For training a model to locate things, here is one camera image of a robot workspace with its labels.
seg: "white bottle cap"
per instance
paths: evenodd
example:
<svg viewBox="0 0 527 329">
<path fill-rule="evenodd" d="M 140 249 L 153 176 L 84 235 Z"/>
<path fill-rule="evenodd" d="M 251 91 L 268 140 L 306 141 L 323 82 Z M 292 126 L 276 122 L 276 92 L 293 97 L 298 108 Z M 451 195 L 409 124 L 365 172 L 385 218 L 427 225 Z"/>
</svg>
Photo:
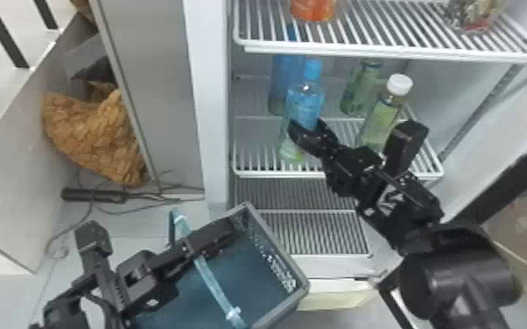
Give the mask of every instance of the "white bottle cap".
<svg viewBox="0 0 527 329">
<path fill-rule="evenodd" d="M 392 74 L 386 83 L 386 88 L 388 88 L 388 91 L 393 95 L 404 96 L 411 91 L 412 80 L 404 74 Z"/>
</svg>

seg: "refrigerator shelf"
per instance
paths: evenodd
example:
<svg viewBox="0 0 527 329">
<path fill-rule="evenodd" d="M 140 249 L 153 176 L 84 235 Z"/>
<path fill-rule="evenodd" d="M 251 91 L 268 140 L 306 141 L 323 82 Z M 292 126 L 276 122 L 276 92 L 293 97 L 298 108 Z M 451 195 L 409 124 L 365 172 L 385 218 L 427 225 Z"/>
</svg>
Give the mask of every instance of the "refrigerator shelf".
<svg viewBox="0 0 527 329">
<path fill-rule="evenodd" d="M 324 179 L 234 178 L 234 202 L 254 207 L 308 277 L 376 277 L 386 241 Z"/>
<path fill-rule="evenodd" d="M 327 100 L 323 119 L 340 141 L 352 146 L 363 125 L 363 119 L 351 118 L 339 111 L 339 84 L 326 84 Z M 233 84 L 231 108 L 234 110 L 234 135 L 231 165 L 241 178 L 257 179 L 323 179 L 325 173 L 320 161 L 306 156 L 303 164 L 286 164 L 277 154 L 281 117 L 269 115 L 267 84 L 264 80 L 241 80 Z M 406 108 L 401 120 L 416 116 Z M 433 181 L 444 175 L 443 165 L 429 142 L 425 142 L 411 164 L 411 172 L 419 179 Z"/>
<path fill-rule="evenodd" d="M 465 35 L 445 24 L 444 3 L 343 0 L 332 20 L 303 23 L 288 0 L 235 0 L 233 39 L 247 53 L 527 63 L 527 31 L 508 15 Z M 287 25 L 300 25 L 296 42 L 287 41 Z"/>
</svg>

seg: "water bottle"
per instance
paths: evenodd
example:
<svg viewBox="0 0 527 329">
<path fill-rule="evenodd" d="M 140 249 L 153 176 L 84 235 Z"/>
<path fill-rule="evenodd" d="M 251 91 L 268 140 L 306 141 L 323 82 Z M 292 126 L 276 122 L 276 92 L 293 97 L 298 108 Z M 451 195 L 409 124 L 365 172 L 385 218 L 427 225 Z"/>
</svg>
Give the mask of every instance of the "water bottle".
<svg viewBox="0 0 527 329">
<path fill-rule="evenodd" d="M 305 158 L 305 153 L 288 136 L 287 128 L 290 120 L 296 121 L 307 130 L 317 128 L 317 121 L 325 101 L 325 91 L 319 84 L 322 67 L 320 59 L 306 59 L 304 79 L 288 88 L 278 154 L 289 164 L 300 164 Z"/>
<path fill-rule="evenodd" d="M 373 96 L 382 65 L 380 59 L 362 59 L 359 65 L 351 70 L 339 103 L 341 112 L 348 116 L 366 117 L 365 111 L 371 109 L 376 101 Z"/>
<path fill-rule="evenodd" d="M 382 152 L 411 88 L 412 80 L 408 76 L 392 74 L 389 77 L 386 88 L 378 95 L 374 108 L 356 138 L 356 146 L 365 145 L 376 153 Z"/>
<path fill-rule="evenodd" d="M 296 41 L 296 33 L 292 24 L 286 26 L 288 40 Z M 284 113 L 288 87 L 302 77 L 305 55 L 274 55 L 271 65 L 270 93 L 268 94 L 268 110 L 276 116 Z"/>
</svg>

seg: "green bottle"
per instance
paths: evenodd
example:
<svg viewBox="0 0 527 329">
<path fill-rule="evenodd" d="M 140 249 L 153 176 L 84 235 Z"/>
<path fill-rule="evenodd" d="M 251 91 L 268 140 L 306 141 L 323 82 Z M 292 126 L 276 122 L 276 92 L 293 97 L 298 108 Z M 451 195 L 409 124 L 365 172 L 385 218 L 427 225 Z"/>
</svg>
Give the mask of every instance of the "green bottle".
<svg viewBox="0 0 527 329">
<path fill-rule="evenodd" d="M 373 102 L 374 86 L 382 70 L 381 59 L 362 59 L 358 66 L 351 70 L 348 84 L 343 91 L 339 107 L 348 116 L 365 117 L 367 102 Z"/>
<path fill-rule="evenodd" d="M 378 95 L 360 135 L 355 139 L 356 146 L 365 145 L 374 152 L 382 152 L 411 88 L 412 80 L 408 76 L 392 74 L 389 77 L 386 88 Z"/>
</svg>

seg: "gray plastic basket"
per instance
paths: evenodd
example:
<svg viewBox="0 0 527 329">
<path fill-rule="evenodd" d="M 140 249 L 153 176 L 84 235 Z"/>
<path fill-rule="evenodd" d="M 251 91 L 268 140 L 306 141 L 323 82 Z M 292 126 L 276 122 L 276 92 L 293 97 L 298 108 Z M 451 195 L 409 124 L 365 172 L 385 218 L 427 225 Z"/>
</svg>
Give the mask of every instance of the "gray plastic basket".
<svg viewBox="0 0 527 329">
<path fill-rule="evenodd" d="M 296 310 L 309 282 L 273 236 L 250 203 L 223 217 L 242 228 L 243 235 L 215 259 L 208 261 L 219 285 L 250 328 L 267 328 Z M 177 284 L 179 296 L 158 311 L 137 317 L 141 329 L 232 328 L 196 269 Z"/>
</svg>

